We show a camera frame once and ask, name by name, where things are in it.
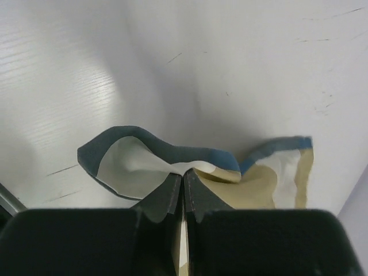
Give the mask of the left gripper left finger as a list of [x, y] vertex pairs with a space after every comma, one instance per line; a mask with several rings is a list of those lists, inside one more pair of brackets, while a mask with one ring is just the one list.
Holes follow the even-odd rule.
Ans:
[[29, 209], [1, 233], [2, 275], [177, 275], [180, 176], [131, 208]]

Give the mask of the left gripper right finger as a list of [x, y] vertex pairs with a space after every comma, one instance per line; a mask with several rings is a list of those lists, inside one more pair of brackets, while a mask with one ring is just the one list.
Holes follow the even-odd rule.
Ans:
[[340, 221], [316, 209], [237, 210], [183, 177], [190, 275], [361, 275]]

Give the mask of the blue tan white checked pillowcase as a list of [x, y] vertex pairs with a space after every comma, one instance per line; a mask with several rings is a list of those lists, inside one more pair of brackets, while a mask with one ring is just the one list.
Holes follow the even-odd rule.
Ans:
[[313, 166], [310, 137], [273, 139], [242, 162], [227, 151], [169, 144], [138, 126], [114, 126], [77, 150], [79, 164], [112, 193], [142, 200], [170, 174], [193, 171], [235, 209], [304, 208]]

